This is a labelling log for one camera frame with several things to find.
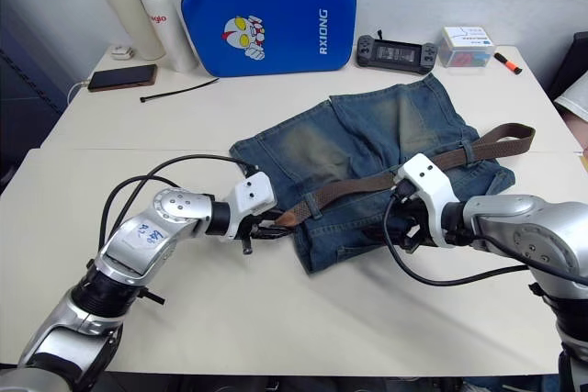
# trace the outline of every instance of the cartoon character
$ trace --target cartoon character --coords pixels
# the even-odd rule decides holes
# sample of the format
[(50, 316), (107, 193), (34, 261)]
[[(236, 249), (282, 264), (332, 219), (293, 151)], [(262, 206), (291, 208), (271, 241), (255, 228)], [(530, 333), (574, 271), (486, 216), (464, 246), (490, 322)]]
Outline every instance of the cartoon character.
[(230, 19), (224, 26), (222, 38), (234, 48), (245, 50), (245, 55), (253, 60), (263, 60), (266, 30), (262, 26), (261, 18), (237, 16)]

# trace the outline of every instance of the belt loop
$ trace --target belt loop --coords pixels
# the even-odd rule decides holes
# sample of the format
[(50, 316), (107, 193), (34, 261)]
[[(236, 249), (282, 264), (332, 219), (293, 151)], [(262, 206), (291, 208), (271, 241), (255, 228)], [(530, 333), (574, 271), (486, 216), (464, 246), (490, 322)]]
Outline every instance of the belt loop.
[(473, 147), (471, 146), (471, 142), (469, 142), (469, 140), (462, 140), (460, 144), (463, 148), (463, 151), (466, 153), (465, 165), (468, 167), (474, 165), (476, 162), (476, 155), (474, 153)]
[(318, 206), (316, 205), (316, 201), (314, 200), (313, 193), (307, 193), (306, 195), (304, 195), (304, 202), (306, 202), (306, 205), (308, 206), (309, 210), (311, 211), (313, 219), (318, 220), (318, 219), (322, 218), (322, 212), (318, 208)]

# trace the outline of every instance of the brown belt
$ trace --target brown belt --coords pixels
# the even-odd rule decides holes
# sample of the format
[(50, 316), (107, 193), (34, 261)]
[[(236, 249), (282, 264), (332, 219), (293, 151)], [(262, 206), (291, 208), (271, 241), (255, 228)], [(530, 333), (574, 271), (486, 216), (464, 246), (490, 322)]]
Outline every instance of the brown belt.
[[(431, 161), (441, 170), (451, 169), (468, 162), (491, 160), (524, 153), (531, 147), (535, 130), (517, 123), (502, 124), (483, 137), (471, 143), (469, 155), (465, 148), (446, 151), (436, 155)], [(394, 186), (393, 174), (380, 174), (369, 178), (345, 179), (330, 183), (311, 194), (314, 205), (322, 209), (342, 196), (355, 193), (379, 192)], [(312, 216), (307, 201), (300, 201), (276, 220), (284, 227), (296, 227)]]

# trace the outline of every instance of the faded denim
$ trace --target faded denim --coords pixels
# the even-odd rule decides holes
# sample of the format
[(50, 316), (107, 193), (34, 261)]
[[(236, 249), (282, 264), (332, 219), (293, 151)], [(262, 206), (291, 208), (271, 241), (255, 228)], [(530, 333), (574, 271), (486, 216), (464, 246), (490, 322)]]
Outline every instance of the faded denim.
[[(396, 170), (416, 153), (433, 157), (479, 138), (456, 113), (443, 85), (429, 74), (358, 95), (335, 95), (231, 147), (235, 158), (260, 166), (270, 178), (278, 207), (286, 210), (316, 189), (347, 178)], [(474, 162), (447, 171), (460, 200), (493, 195), (515, 183), (496, 161)], [(381, 246), (366, 230), (381, 222), (390, 192), (345, 196), (323, 211), (313, 210), (295, 231), (298, 256), (309, 273)], [(398, 219), (390, 227), (401, 226)]]

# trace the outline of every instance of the white thermos bottle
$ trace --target white thermos bottle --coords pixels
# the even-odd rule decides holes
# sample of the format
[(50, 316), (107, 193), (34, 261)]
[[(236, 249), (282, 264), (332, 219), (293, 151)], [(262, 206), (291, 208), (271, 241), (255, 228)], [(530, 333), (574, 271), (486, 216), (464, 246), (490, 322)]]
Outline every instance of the white thermos bottle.
[(198, 65), (187, 41), (186, 32), (172, 0), (142, 0), (155, 32), (164, 44), (167, 58), (180, 73), (192, 71)]
[(141, 0), (107, 0), (119, 16), (120, 23), (133, 41), (133, 48), (145, 60), (155, 60), (165, 55)]

